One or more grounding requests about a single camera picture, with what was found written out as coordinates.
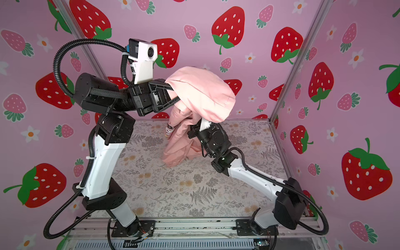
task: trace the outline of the white flower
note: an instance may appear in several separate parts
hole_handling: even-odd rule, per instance
[[[254,102],[257,99],[254,95],[249,96],[249,102]]]
[[[81,150],[88,149],[88,141],[82,140],[82,142],[79,144],[81,146]]]
[[[207,67],[207,65],[204,64],[204,65],[203,65],[203,69],[205,69],[205,70],[210,70],[210,67]]]
[[[352,64],[353,65],[353,69],[355,69],[357,67],[357,64],[359,62],[364,61],[364,57],[362,56],[362,53],[364,52],[364,49],[360,50],[359,52],[355,51],[351,54],[351,59],[349,61],[349,65]]]
[[[292,14],[296,13],[296,12],[301,14],[303,8],[307,6],[307,3],[305,3],[304,0],[298,0],[298,1],[294,2],[293,5],[294,5],[294,9],[292,11]]]
[[[7,75],[6,68],[8,67],[8,63],[0,62],[0,74]]]
[[[336,248],[337,250],[346,250],[346,249],[344,249],[344,247],[343,247],[343,241],[339,241],[339,240],[337,240],[337,239],[335,239],[335,248]]]
[[[350,0],[349,4],[352,4],[353,6],[356,6],[357,0]]]
[[[49,50],[52,50],[53,47],[49,43],[49,39],[47,37],[42,37],[41,35],[38,34],[38,42],[37,44],[41,47],[43,47],[44,51],[48,52]]]
[[[25,235],[22,242],[17,246],[18,250],[29,249],[35,245],[36,234]]]
[[[244,58],[246,58],[246,60],[244,62],[253,63],[253,59],[256,58],[256,56],[253,55],[253,53],[250,53],[249,55],[244,56]]]
[[[332,142],[334,142],[334,141],[335,141],[335,138],[338,137],[338,133],[335,133],[335,128],[327,129],[327,130],[326,130],[326,133],[328,134],[328,135],[326,136],[326,138],[327,138],[328,140],[331,140]]]
[[[332,27],[326,32],[326,40],[332,40],[333,39],[333,34],[336,32],[338,28],[332,25]]]
[[[70,204],[70,210],[72,211],[72,212],[74,212],[75,210],[78,210],[79,209],[79,203],[81,202],[81,200],[79,200],[79,199],[75,199],[71,204]]]
[[[326,193],[328,196],[332,197],[332,200],[335,200],[335,197],[338,197],[338,193],[335,192],[335,187],[326,186],[328,188],[328,192]]]
[[[297,167],[297,168],[296,168],[296,173],[298,174],[298,176],[300,176],[300,175],[301,175],[301,170],[300,170],[300,168],[299,168],[299,167]]]
[[[130,8],[130,3],[132,2],[132,0],[118,0],[121,3],[121,9],[128,9],[128,10],[132,10]]]
[[[39,137],[38,137],[39,132],[40,132],[40,130],[34,130],[31,126],[28,126],[28,130],[21,132],[21,135],[26,137],[26,142],[28,143],[31,140],[38,141],[39,140]]]

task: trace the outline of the green strawberry leaf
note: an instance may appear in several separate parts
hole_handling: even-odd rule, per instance
[[[100,29],[99,27],[95,27],[97,35],[95,35],[93,38],[95,39],[101,39],[101,40],[106,40],[111,37],[111,30],[112,28],[107,28],[105,30]]]
[[[167,68],[167,66],[162,62],[162,55],[158,55],[155,62],[160,68]]]
[[[386,93],[393,91],[400,84],[400,67],[396,68],[386,80]]]
[[[356,157],[356,158],[359,158],[359,159],[365,158],[365,157],[368,155],[368,153],[367,153],[364,149],[362,149],[362,148],[355,148],[355,149],[353,149],[353,150],[349,150],[349,153],[350,153],[353,157]]]
[[[369,154],[368,157],[370,159],[371,164],[374,165],[375,167],[383,170],[390,170],[390,168],[388,168],[388,166],[386,165],[385,161],[379,155]]]

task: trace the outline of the pink jacket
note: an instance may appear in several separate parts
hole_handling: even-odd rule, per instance
[[[175,130],[162,156],[166,165],[172,167],[186,157],[191,160],[202,155],[198,138],[188,138],[190,125],[202,117],[215,123],[224,121],[235,104],[235,95],[216,74],[195,67],[183,67],[165,82],[174,89],[168,91],[171,99],[180,98],[170,114],[168,124]]]

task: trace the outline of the pink strawberry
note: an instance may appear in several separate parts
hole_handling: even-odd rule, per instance
[[[300,97],[300,94],[301,94],[301,84],[300,83],[298,83],[297,85],[296,85],[296,90],[294,91],[294,98],[297,100],[299,97]]]
[[[82,64],[80,63],[79,56],[74,51],[71,53],[71,64],[77,72],[80,72]]]
[[[192,40],[192,42],[200,41],[200,34],[196,31],[194,26],[185,25],[183,30],[185,31],[186,38]]]
[[[82,116],[82,121],[86,124],[90,124],[90,115],[87,110],[81,109],[80,110],[80,115]]]
[[[368,240],[375,244],[378,242],[377,235],[374,233],[374,230],[370,228],[367,224],[362,224],[360,221],[355,220],[350,222],[349,227],[351,231],[362,241],[368,242]]]
[[[64,124],[63,126],[58,125],[56,127],[56,129],[54,130],[54,132],[56,133],[56,136],[58,136],[58,137],[68,138],[71,135],[73,135],[74,130],[67,124]]]
[[[26,112],[26,105],[21,96],[10,94],[3,102],[3,107],[6,109],[4,115],[7,120],[12,122],[20,121],[25,118],[22,113]]]
[[[156,7],[153,5],[153,2],[149,0],[136,0],[136,3],[142,11],[146,11],[146,13],[149,15],[152,15],[156,11]]]
[[[81,158],[77,159],[74,166],[74,175],[78,178],[83,172],[83,160]]]
[[[283,141],[286,139],[286,132],[283,131],[282,133],[280,133],[280,139]]]
[[[221,62],[220,71],[221,71],[222,73],[225,73],[225,72],[228,71],[228,69],[229,69],[231,66],[232,66],[232,59],[231,59],[230,57],[228,57],[228,58],[224,59],[224,60]]]
[[[265,88],[268,84],[268,80],[266,76],[260,76],[258,78],[258,83],[257,85],[260,86],[260,88]]]
[[[350,24],[346,32],[342,37],[342,44],[340,45],[340,51],[342,53],[346,52],[351,47],[351,42],[354,41],[357,35],[357,24],[354,22]]]
[[[15,51],[21,52],[24,56],[33,56],[33,48],[30,43],[25,42],[25,39],[18,33],[10,30],[2,30],[1,36],[4,41]]]
[[[338,101],[338,109],[348,111],[351,108],[355,108],[360,104],[360,99],[361,97],[356,92],[353,92],[351,95],[347,93]]]
[[[306,116],[308,116],[308,108],[307,107],[301,108],[298,117],[300,119],[304,119]]]
[[[267,105],[268,104],[265,102],[265,103],[261,104],[260,106],[258,106],[257,112],[263,112],[267,108]]]
[[[317,54],[317,48],[312,47],[306,54],[306,60],[311,61]]]
[[[308,172],[312,175],[312,176],[316,176],[317,174],[319,175],[321,172],[320,166],[318,166],[318,164],[314,164],[311,163],[308,166]]]
[[[262,29],[264,26],[267,26],[267,22],[271,20],[273,12],[274,7],[272,5],[268,5],[260,11],[260,13],[258,14],[259,19],[257,19],[258,28]]]

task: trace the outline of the wire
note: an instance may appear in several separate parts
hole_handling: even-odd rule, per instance
[[[238,152],[240,153],[240,155],[241,155],[241,157],[242,157],[242,164],[243,164],[243,166],[244,166],[244,168],[245,168],[246,170],[250,171],[251,173],[255,174],[255,175],[258,176],[258,177],[261,177],[261,178],[263,178],[263,179],[265,179],[265,180],[267,180],[267,181],[269,181],[269,182],[272,182],[272,184],[274,184],[274,185],[280,186],[280,187],[282,187],[282,188],[286,188],[286,189],[288,189],[288,190],[294,192],[294,193],[297,194],[298,196],[301,196],[302,198],[304,198],[311,206],[313,206],[313,207],[315,208],[315,210],[317,211],[317,213],[320,215],[320,218],[321,218],[321,220],[322,220],[322,224],[324,225],[324,228],[323,228],[322,230],[318,231],[318,230],[315,230],[315,229],[313,229],[313,228],[307,226],[306,224],[304,224],[304,223],[301,222],[301,221],[297,222],[297,224],[299,224],[299,225],[302,226],[303,228],[305,228],[305,229],[307,229],[308,231],[310,231],[310,232],[312,232],[312,233],[314,233],[314,234],[317,234],[317,235],[325,235],[325,234],[328,233],[328,231],[329,231],[328,220],[326,219],[324,213],[318,208],[318,206],[317,206],[314,202],[312,202],[312,200],[311,200],[308,196],[306,196],[306,195],[303,194],[302,192],[299,192],[298,190],[292,188],[292,187],[289,186],[289,185],[282,184],[282,183],[280,183],[280,182],[278,182],[278,181],[276,181],[276,180],[274,180],[274,179],[271,179],[271,178],[269,178],[269,177],[267,177],[267,176],[265,176],[265,175],[263,175],[263,174],[261,174],[261,173],[255,171],[255,170],[249,168],[248,165],[246,164],[245,159],[244,159],[244,157],[245,157],[245,156],[244,156],[244,153],[242,152],[242,150],[240,150],[240,149],[237,148],[237,147],[232,147],[232,148],[228,149],[228,150],[226,151],[226,153],[225,153],[225,156],[228,155],[232,150],[236,150],[236,151],[238,151]]]

